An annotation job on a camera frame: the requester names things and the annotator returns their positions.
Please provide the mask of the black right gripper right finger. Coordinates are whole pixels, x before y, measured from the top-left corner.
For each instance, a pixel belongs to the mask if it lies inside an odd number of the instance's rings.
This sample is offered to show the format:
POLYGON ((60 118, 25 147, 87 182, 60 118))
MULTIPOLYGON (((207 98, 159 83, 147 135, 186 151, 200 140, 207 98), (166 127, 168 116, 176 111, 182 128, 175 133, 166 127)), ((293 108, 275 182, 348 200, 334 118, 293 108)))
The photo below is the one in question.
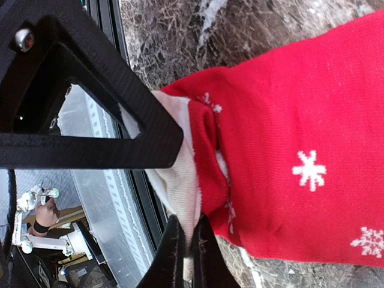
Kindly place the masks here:
POLYGON ((192 240, 193 286, 199 288, 239 288, 218 246, 208 217, 202 214, 192 240))

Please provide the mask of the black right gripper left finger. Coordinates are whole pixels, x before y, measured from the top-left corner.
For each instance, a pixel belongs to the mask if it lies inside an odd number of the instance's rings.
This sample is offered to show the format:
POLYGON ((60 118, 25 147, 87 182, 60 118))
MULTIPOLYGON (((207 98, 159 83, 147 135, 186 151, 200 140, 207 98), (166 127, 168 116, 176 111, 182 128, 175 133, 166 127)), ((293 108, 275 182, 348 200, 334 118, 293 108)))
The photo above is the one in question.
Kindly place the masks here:
POLYGON ((137 288, 183 287, 184 231, 175 215, 168 222, 155 257, 137 288))

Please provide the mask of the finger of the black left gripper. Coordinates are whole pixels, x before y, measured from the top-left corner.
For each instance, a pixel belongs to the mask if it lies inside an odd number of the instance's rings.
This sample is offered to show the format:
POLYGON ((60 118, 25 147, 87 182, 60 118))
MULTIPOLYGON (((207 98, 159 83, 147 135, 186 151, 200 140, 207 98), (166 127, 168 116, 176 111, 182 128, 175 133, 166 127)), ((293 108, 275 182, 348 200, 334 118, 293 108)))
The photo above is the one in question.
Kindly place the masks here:
POLYGON ((182 140, 182 129, 87 14, 1 14, 1 167, 167 168, 182 140), (48 117, 71 83, 118 122, 123 110, 132 113, 138 135, 49 135, 48 117))

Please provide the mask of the red snowflake santa sock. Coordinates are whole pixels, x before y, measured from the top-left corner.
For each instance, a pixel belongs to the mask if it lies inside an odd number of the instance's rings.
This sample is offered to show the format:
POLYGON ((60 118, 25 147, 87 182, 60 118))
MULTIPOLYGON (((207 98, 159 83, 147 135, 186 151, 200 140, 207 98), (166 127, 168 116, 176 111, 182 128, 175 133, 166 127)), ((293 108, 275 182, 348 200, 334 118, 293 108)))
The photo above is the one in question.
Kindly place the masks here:
POLYGON ((182 127, 147 170, 191 242, 261 259, 383 266, 383 11, 154 91, 182 127))

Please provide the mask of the operator hand with wristband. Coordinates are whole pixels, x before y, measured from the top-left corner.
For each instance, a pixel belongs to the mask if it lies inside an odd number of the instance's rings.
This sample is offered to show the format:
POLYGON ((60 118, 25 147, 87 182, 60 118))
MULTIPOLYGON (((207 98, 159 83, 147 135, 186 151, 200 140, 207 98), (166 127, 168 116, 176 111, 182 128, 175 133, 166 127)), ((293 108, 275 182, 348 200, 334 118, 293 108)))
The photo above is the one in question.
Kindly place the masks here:
POLYGON ((28 233, 39 237, 46 236, 49 228, 58 222, 59 215, 60 212, 52 198, 44 205, 38 202, 35 208, 35 222, 29 228, 28 233))

